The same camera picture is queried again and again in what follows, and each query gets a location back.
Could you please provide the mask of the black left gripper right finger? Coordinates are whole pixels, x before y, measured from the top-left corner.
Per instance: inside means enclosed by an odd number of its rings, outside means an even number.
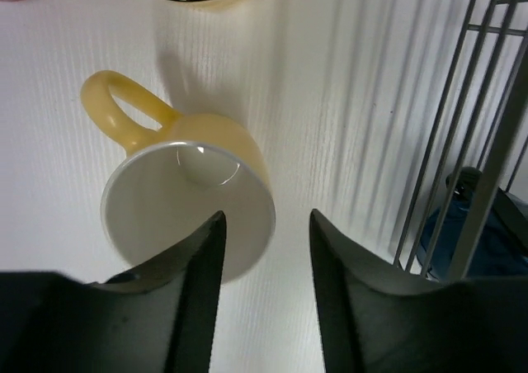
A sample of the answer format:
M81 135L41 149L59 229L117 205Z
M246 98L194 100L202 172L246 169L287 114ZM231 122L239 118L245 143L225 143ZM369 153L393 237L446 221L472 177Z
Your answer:
M429 281L352 241L318 210L309 246L326 371L526 371L526 278Z

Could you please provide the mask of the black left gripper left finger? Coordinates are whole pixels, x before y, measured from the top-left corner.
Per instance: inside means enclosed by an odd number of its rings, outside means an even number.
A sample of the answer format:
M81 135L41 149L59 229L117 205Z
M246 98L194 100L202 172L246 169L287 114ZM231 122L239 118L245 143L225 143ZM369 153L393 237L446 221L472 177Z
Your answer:
M1 275L4 372L206 372L227 220L104 283L51 271Z

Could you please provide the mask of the pale yellow mug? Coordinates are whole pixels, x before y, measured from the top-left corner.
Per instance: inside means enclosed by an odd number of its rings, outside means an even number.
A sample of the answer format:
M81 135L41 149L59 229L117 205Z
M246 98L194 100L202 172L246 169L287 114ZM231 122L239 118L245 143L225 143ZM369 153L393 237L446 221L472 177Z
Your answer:
M92 122L125 151L101 197L101 225L138 265L193 233L212 214L227 222L224 282L260 261L276 207L257 142L237 121L183 114L121 73L102 70L82 85Z

